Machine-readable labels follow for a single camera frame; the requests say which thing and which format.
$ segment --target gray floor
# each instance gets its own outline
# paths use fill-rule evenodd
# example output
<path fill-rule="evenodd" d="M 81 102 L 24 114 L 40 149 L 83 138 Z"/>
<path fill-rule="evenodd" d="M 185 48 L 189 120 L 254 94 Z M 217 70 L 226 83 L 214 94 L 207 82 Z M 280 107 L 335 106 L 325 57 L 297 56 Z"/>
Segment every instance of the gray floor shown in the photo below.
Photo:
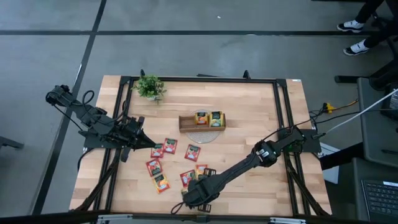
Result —
<path fill-rule="evenodd" d="M 99 5 L 100 0 L 3 0 L 0 29 L 91 30 Z M 99 29 L 335 30 L 337 23 L 353 19 L 360 7 L 361 3 L 309 0 L 108 0 Z M 385 6 L 379 13 L 390 16 Z M 341 106 L 357 99 L 356 85 L 336 84 L 335 75 L 370 75 L 392 59 L 385 44 L 357 57 L 343 55 L 343 48 L 361 39 L 97 36 L 79 97 L 86 90 L 97 93 L 103 75 L 137 75 L 141 68 L 160 76 L 241 77 L 249 70 L 252 77 L 302 79 L 310 110 L 323 102 Z M 54 85 L 73 86 L 87 40 L 88 36 L 0 35 L 0 136 L 25 143 L 22 151 L 8 147 L 0 151 L 0 217 L 30 212 L 61 118 L 44 96 Z M 356 110 L 353 106 L 339 113 Z M 327 130 L 341 120 L 319 128 Z M 361 141 L 359 125 L 359 120 L 353 121 L 322 141 L 337 148 L 356 144 Z M 68 210 L 82 144 L 70 124 L 44 213 Z"/>

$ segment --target green plant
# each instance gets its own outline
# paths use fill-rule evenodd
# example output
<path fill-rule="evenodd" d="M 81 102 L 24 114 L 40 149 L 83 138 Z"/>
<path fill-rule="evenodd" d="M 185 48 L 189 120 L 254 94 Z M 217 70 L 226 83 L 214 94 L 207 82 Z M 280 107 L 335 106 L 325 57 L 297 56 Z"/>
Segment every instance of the green plant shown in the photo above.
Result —
<path fill-rule="evenodd" d="M 159 96 L 163 96 L 166 92 L 164 88 L 164 82 L 160 81 L 155 75 L 145 75 L 138 80 L 138 84 L 133 87 L 137 89 L 140 96 L 143 97 L 155 97 L 156 100 L 160 100 Z"/>

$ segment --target wooden tray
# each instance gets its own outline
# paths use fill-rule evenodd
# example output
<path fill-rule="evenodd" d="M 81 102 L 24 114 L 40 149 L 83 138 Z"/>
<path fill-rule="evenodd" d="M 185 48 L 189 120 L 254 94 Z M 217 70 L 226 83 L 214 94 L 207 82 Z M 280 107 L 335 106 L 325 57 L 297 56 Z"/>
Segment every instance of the wooden tray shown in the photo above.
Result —
<path fill-rule="evenodd" d="M 201 131 L 224 131 L 226 127 L 225 114 L 223 114 L 223 121 L 224 125 L 222 127 L 209 127 L 207 125 L 196 125 L 195 115 L 178 117 L 178 125 L 181 133 L 201 132 Z"/>

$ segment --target wooden table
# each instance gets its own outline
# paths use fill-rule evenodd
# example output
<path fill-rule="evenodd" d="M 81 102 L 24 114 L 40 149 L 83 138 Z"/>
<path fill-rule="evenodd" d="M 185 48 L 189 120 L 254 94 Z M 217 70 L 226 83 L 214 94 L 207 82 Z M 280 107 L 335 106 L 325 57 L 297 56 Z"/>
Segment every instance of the wooden table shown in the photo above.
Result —
<path fill-rule="evenodd" d="M 113 113 L 119 80 L 120 76 L 103 78 L 96 105 L 108 114 Z M 295 123 L 308 120 L 301 81 L 287 80 L 287 85 Z M 129 116 L 144 116 L 144 131 L 155 142 L 164 142 L 165 138 L 178 139 L 176 153 L 165 154 L 160 160 L 171 188 L 161 194 L 156 192 L 145 165 L 151 160 L 149 149 L 131 151 L 127 162 L 119 164 L 112 212 L 170 213 L 171 208 L 182 201 L 180 174 L 194 169 L 196 164 L 184 159 L 188 144 L 201 147 L 197 164 L 208 164 L 220 173 L 244 159 L 256 142 L 279 127 L 271 84 L 165 82 L 165 87 L 167 93 L 159 105 L 141 98 L 134 90 Z M 123 99 L 126 92 L 127 88 L 124 89 Z M 279 92 L 286 124 L 283 93 L 282 90 Z M 228 120 L 226 130 L 208 144 L 197 144 L 178 131 L 178 116 L 200 109 L 223 111 Z M 311 124 L 308 122 L 299 127 L 311 128 Z M 95 149 L 82 160 L 70 208 L 79 206 L 97 184 L 103 155 L 104 149 Z M 331 213 L 318 159 L 310 153 L 302 153 L 301 159 L 306 186 L 323 209 Z M 100 208 L 104 208 L 107 191 L 106 185 Z M 296 196 L 299 211 L 303 213 L 297 186 Z M 211 204 L 212 215 L 291 216 L 283 156 L 270 168 L 257 167 L 239 176 Z M 200 212 L 183 207 L 178 214 L 193 213 Z"/>

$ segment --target sneaker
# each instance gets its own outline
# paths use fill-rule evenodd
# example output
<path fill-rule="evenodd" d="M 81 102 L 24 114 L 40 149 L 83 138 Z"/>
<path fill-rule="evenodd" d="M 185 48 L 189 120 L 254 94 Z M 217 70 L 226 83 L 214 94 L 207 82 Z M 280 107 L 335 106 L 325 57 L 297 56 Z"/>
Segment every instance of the sneaker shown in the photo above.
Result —
<path fill-rule="evenodd" d="M 343 32 L 354 32 L 359 33 L 362 31 L 364 24 L 358 23 L 355 20 L 348 21 L 343 24 L 338 24 L 337 29 Z"/>
<path fill-rule="evenodd" d="M 347 47 L 343 50 L 344 54 L 348 56 L 365 54 L 366 52 L 368 52 L 369 49 L 365 47 L 365 45 L 363 44 L 364 42 L 365 40 L 362 40 L 361 42 L 354 44 L 351 47 Z"/>

